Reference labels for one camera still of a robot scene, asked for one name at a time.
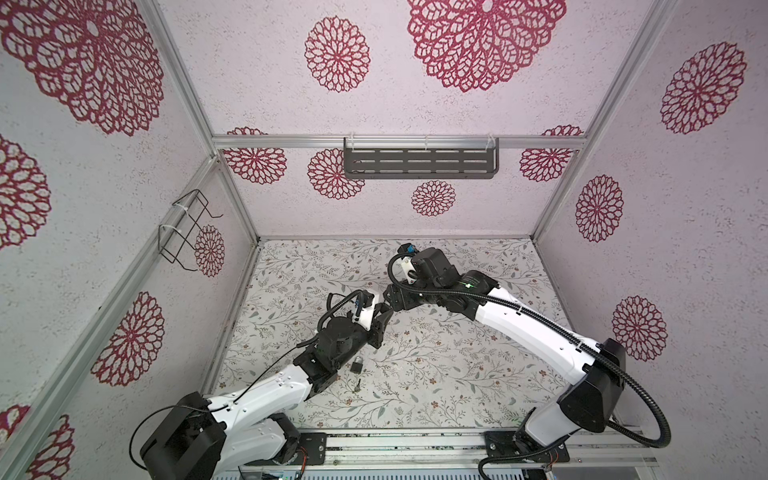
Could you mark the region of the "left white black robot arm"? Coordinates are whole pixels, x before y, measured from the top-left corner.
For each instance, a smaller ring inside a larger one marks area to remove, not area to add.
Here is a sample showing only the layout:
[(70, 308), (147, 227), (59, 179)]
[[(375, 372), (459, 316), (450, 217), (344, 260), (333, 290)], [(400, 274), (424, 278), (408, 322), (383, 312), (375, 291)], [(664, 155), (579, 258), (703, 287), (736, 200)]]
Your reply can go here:
[(192, 392), (160, 408), (164, 419), (131, 459), (152, 479), (211, 479), (253, 461), (291, 461), (300, 434), (287, 410), (326, 390), (363, 347), (380, 348), (392, 314), (379, 303), (333, 317), (277, 373), (234, 393)]

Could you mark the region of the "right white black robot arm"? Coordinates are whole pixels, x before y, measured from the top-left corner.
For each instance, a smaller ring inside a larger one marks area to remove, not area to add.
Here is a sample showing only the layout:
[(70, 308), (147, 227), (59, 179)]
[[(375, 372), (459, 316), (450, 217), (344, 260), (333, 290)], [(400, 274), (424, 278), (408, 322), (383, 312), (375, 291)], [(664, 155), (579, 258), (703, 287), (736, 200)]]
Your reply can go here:
[(520, 303), (492, 277), (478, 270), (460, 273), (437, 248), (419, 251), (402, 245), (389, 260), (387, 275), (391, 284), (385, 297), (394, 310), (430, 304), (460, 314), (520, 344), (565, 381), (565, 390), (532, 409), (515, 431), (514, 460), (541, 458), (580, 430), (605, 431), (625, 382), (589, 352), (622, 367), (625, 352), (616, 341), (600, 343), (562, 328)]

